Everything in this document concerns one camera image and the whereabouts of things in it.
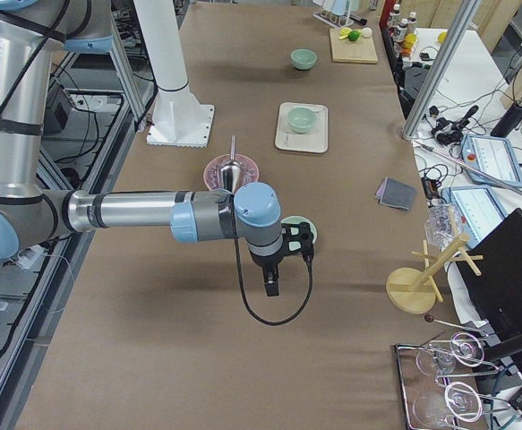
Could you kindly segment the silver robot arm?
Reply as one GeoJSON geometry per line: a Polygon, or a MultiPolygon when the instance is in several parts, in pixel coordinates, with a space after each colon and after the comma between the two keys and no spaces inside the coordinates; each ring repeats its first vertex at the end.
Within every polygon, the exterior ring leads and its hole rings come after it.
{"type": "Polygon", "coordinates": [[[107,1],[0,1],[0,260],[66,233],[168,226],[183,243],[242,237],[274,295],[286,254],[274,190],[90,194],[44,190],[36,173],[52,55],[112,49],[107,1]]]}

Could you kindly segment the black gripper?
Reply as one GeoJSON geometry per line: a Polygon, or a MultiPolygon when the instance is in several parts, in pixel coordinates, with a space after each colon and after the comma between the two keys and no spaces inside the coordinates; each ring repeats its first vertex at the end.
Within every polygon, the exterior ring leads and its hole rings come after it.
{"type": "Polygon", "coordinates": [[[278,251],[270,255],[259,255],[250,252],[253,262],[262,270],[264,287],[268,297],[279,296],[278,266],[283,261],[284,255],[278,251]]]}

